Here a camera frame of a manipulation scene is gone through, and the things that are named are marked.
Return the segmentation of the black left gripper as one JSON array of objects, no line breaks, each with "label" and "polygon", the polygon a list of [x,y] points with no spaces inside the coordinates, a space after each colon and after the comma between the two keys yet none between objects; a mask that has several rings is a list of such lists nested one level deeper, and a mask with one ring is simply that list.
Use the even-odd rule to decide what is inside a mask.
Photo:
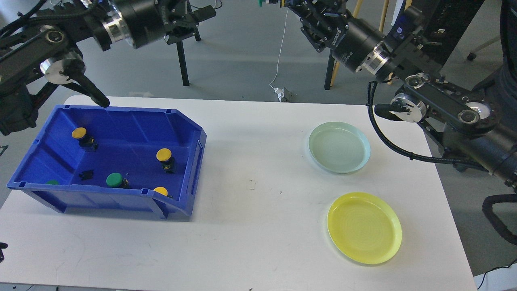
[{"label": "black left gripper", "polygon": [[109,38],[114,44],[125,40],[138,49],[159,39],[175,44],[195,37],[198,26],[215,17],[212,6],[192,9],[186,0],[111,0]]}]

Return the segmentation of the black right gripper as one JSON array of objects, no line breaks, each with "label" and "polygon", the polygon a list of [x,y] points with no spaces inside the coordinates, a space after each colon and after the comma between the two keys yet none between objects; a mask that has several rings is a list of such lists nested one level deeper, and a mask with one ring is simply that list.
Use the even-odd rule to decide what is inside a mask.
[{"label": "black right gripper", "polygon": [[317,52],[334,51],[334,58],[351,71],[382,75],[390,62],[384,35],[353,17],[347,0],[283,0],[301,22],[301,31]]}]

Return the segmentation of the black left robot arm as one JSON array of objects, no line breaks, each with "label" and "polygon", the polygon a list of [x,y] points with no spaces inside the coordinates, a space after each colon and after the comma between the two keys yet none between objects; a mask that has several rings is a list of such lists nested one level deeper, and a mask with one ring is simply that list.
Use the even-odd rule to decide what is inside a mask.
[{"label": "black left robot arm", "polygon": [[85,75],[77,43],[93,38],[103,51],[124,40],[138,49],[159,39],[176,44],[184,85],[189,85],[183,40],[200,41],[199,24],[222,7],[188,0],[72,0],[42,9],[40,0],[1,29],[1,134],[36,127],[39,109],[59,87],[87,95],[100,107],[107,96]]}]

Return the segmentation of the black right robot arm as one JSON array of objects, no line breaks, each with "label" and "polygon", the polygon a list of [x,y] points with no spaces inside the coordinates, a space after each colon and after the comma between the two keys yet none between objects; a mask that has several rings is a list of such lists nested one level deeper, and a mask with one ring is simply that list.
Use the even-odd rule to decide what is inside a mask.
[{"label": "black right robot arm", "polygon": [[[412,42],[420,11],[409,7],[410,21],[393,37],[384,36],[352,17],[341,0],[283,0],[301,20],[301,31],[321,52],[352,71],[376,77],[368,85],[368,116],[377,136],[391,150],[434,164],[473,168],[499,177],[516,190],[516,130],[502,125],[502,109],[445,80],[439,66]],[[382,133],[375,116],[417,123],[440,147],[443,156],[422,156],[398,147]]]}]

